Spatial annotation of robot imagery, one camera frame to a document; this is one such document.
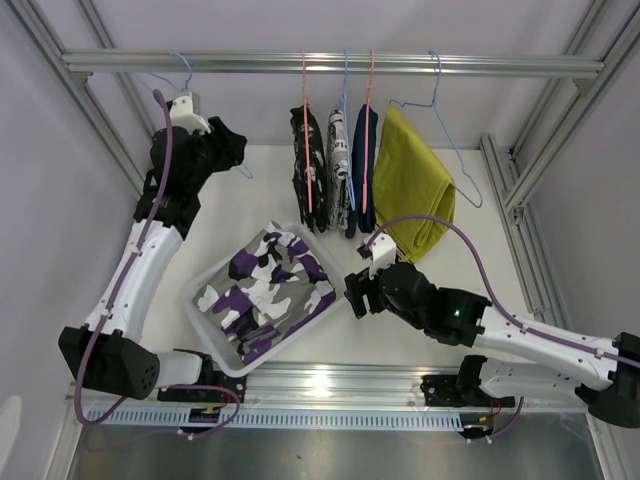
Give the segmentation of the olive yellow trousers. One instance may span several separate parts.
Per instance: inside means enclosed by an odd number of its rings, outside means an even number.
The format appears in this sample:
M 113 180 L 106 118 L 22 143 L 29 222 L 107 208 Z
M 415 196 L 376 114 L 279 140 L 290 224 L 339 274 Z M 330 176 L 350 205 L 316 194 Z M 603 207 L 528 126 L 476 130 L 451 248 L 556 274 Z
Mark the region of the olive yellow trousers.
M 382 225 L 409 214 L 454 220 L 456 192 L 447 168 L 394 106 L 387 109 L 378 157 L 373 172 L 373 196 L 377 223 Z M 428 219 L 409 219 L 389 227 L 403 254 L 415 263 L 448 231 Z

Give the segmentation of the black white patterned trousers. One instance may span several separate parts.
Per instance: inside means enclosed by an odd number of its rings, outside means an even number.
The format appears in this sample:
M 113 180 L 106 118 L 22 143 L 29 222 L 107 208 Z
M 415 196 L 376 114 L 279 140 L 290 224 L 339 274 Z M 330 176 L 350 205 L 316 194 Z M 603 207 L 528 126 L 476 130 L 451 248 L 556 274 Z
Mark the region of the black white patterned trousers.
M 327 164 L 318 121 L 309 106 L 290 110 L 294 164 L 292 183 L 301 222 L 311 231 L 328 228 Z

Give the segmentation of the purple camouflage trousers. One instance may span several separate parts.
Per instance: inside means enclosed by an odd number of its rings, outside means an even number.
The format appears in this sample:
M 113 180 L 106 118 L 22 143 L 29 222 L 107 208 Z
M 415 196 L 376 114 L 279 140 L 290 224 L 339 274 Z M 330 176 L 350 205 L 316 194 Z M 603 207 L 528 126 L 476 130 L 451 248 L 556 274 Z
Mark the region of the purple camouflage trousers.
M 271 222 L 205 276 L 190 305 L 221 335 L 232 359 L 254 367 L 337 298 L 310 243 Z

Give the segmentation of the white plastic basket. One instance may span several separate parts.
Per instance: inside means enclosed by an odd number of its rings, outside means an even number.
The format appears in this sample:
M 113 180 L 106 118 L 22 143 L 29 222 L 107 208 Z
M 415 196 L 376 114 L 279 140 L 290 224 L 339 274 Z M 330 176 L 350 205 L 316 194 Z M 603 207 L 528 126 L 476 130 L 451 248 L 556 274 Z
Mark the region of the white plastic basket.
M 231 377 L 241 377 L 252 370 L 254 370 L 257 366 L 261 365 L 271 357 L 279 354 L 282 350 L 286 349 L 289 345 L 295 342 L 302 335 L 310 331 L 314 326 L 318 325 L 320 322 L 330 318 L 338 310 L 345 305 L 346 299 L 344 296 L 344 282 L 342 280 L 343 270 L 338 264 L 337 260 L 334 256 L 329 252 L 329 250 L 320 242 L 319 238 L 311 233 L 306 227 L 299 223 L 284 223 L 282 225 L 283 228 L 290 230 L 300 236 L 302 236 L 306 241 L 310 243 L 312 250 L 320 259 L 321 263 L 324 265 L 327 274 L 330 277 L 331 282 L 335 286 L 335 289 L 338 294 L 337 300 L 330 306 L 330 308 L 326 311 L 326 313 L 322 314 L 320 317 L 315 320 L 309 322 L 305 327 L 295 333 L 291 339 L 285 341 L 282 345 L 274 348 L 272 351 L 268 352 L 265 357 L 260 359 L 257 362 L 257 365 L 254 367 L 244 367 L 242 364 L 234 360 L 230 357 L 230 347 L 226 344 L 222 339 L 219 333 L 215 333 L 212 328 L 206 326 L 203 323 L 203 317 L 195 311 L 195 309 L 190 305 L 190 301 L 193 295 L 196 293 L 198 288 L 201 286 L 201 282 L 205 278 L 206 275 L 211 274 L 219 268 L 224 262 L 228 261 L 231 256 L 233 256 L 239 249 L 237 249 L 233 254 L 226 256 L 223 260 L 217 262 L 213 266 L 209 267 L 202 273 L 198 274 L 194 279 L 192 279 L 183 290 L 182 294 L 182 302 L 184 305 L 184 310 L 186 316 L 189 318 L 192 326 L 197 332 L 198 336 L 201 339 L 205 347 L 206 353 L 210 354 L 214 361 L 221 367 L 221 369 Z

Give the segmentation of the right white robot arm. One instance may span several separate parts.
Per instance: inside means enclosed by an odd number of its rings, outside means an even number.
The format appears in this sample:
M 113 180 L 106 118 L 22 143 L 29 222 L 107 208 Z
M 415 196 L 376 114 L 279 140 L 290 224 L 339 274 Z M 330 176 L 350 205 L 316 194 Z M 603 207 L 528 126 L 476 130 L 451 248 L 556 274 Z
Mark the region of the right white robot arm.
M 463 405 L 518 397 L 583 403 L 610 425 L 639 426 L 639 338 L 594 337 L 523 320 L 496 300 L 438 287 L 413 265 L 397 263 L 345 279 L 357 318 L 388 311 L 443 345 L 490 349 L 519 362 L 464 357 L 455 380 Z

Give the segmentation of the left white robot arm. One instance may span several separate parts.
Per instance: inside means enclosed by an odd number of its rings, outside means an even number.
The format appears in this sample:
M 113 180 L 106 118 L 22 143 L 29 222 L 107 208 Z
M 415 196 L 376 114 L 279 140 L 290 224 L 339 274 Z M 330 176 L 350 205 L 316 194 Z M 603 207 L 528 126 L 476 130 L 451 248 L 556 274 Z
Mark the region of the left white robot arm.
M 145 399 L 153 390 L 179 385 L 192 400 L 203 401 L 216 378 L 209 360 L 196 351 L 152 353 L 141 344 L 147 312 L 166 268 L 187 237 L 200 210 L 199 192 L 209 177 L 244 160 L 245 136 L 220 117 L 209 118 L 209 132 L 157 131 L 150 151 L 143 194 L 123 257 L 94 310 L 80 327 L 66 327 L 58 344 L 76 381 L 76 390 L 95 390 Z

